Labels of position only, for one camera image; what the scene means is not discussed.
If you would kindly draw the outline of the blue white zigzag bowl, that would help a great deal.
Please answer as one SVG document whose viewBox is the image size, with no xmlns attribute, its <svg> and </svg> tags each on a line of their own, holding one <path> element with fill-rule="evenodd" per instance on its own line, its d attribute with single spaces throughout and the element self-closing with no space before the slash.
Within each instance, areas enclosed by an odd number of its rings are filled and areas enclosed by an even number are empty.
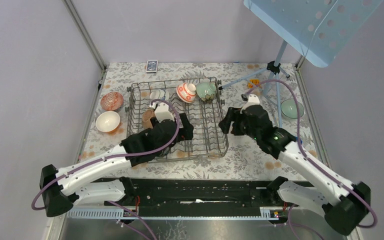
<svg viewBox="0 0 384 240">
<path fill-rule="evenodd" d="M 100 100 L 100 106 L 105 111 L 117 111 L 124 103 L 124 97 L 119 92 L 109 92 Z"/>
</svg>

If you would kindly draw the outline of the green dotted white bowl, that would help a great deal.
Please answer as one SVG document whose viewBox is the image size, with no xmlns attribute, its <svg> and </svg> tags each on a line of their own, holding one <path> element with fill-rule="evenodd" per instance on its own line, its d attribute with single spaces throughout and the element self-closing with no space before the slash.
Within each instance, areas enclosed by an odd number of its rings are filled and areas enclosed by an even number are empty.
<svg viewBox="0 0 384 240">
<path fill-rule="evenodd" d="M 289 119 L 301 118 L 305 113 L 304 106 L 300 102 L 296 104 L 293 99 L 284 100 L 280 107 L 282 115 Z"/>
</svg>

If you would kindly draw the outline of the grey wire dish rack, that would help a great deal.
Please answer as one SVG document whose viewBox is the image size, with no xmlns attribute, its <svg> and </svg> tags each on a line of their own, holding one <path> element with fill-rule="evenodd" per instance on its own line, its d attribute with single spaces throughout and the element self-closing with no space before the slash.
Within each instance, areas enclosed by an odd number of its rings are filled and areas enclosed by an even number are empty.
<svg viewBox="0 0 384 240">
<path fill-rule="evenodd" d="M 218 126 L 225 116 L 222 109 L 224 101 L 220 99 L 220 94 L 217 92 L 213 100 L 201 100 L 197 97 L 194 102 L 186 103 L 176 93 L 176 87 L 183 83 L 192 83 L 195 86 L 210 83 L 219 87 L 222 82 L 216 77 L 203 77 L 132 83 L 126 89 L 130 94 L 128 106 L 125 108 L 127 136 L 144 130 L 142 115 L 149 109 L 150 94 L 156 90 L 164 90 L 166 100 L 178 113 L 186 114 L 193 125 L 193 138 L 177 143 L 163 156 L 156 157 L 155 161 L 175 162 L 223 157 L 229 146 L 227 135 Z"/>
</svg>

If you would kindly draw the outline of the orange bowl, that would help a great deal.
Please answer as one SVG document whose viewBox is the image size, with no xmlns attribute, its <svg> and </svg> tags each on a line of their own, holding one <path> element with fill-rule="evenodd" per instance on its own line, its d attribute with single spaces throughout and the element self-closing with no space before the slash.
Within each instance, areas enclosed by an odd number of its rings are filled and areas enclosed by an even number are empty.
<svg viewBox="0 0 384 240">
<path fill-rule="evenodd" d="M 121 118 L 117 112 L 106 111 L 97 117 L 95 126 L 100 132 L 110 133 L 119 126 L 120 122 Z"/>
</svg>

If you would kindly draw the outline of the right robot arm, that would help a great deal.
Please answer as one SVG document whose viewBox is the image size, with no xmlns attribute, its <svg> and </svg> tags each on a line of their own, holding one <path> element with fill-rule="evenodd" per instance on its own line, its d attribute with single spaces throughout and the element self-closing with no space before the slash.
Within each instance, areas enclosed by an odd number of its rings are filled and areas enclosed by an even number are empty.
<svg viewBox="0 0 384 240">
<path fill-rule="evenodd" d="M 354 184 L 318 161 L 297 137 L 273 126 L 261 105 L 229 107 L 218 126 L 225 134 L 249 136 L 264 153 L 292 167 L 314 187 L 301 187 L 278 177 L 266 193 L 271 205 L 287 202 L 306 208 L 324 217 L 327 224 L 343 236 L 359 227 L 373 211 L 369 186 L 363 182 Z"/>
</svg>

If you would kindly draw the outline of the pale green bowl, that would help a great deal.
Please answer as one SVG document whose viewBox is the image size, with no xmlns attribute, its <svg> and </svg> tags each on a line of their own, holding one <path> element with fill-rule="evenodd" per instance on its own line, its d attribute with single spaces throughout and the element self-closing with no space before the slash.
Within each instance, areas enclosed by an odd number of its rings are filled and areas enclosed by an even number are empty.
<svg viewBox="0 0 384 240">
<path fill-rule="evenodd" d="M 202 82 L 196 85 L 197 96 L 203 102 L 212 102 L 216 96 L 217 88 L 214 82 Z"/>
</svg>

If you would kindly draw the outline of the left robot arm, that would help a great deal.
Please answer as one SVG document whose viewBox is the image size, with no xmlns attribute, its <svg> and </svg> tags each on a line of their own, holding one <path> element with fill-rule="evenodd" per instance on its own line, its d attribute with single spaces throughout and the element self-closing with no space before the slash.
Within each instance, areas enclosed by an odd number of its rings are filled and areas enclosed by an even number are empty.
<svg viewBox="0 0 384 240">
<path fill-rule="evenodd" d="M 69 167 L 56 168 L 50 164 L 42 168 L 39 196 L 42 197 L 47 217 L 57 217 L 75 205 L 105 201 L 119 201 L 128 206 L 135 200 L 135 192 L 115 180 L 109 186 L 96 181 L 105 175 L 147 163 L 165 155 L 178 142 L 192 140 L 194 126 L 185 113 L 180 122 L 163 120 L 153 128 L 134 133 L 106 153 Z"/>
</svg>

